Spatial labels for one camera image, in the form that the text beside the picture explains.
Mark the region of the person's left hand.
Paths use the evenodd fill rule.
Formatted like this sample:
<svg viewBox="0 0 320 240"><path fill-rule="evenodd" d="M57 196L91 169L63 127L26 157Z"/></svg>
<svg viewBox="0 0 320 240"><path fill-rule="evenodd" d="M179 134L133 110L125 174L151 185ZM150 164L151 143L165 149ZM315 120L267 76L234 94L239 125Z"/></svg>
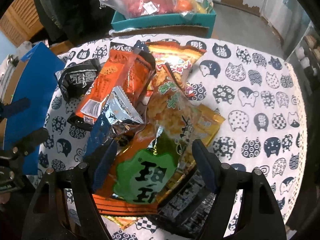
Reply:
<svg viewBox="0 0 320 240"><path fill-rule="evenodd" d="M0 203L5 204L9 201L10 199L10 193L4 193L0 195Z"/></svg>

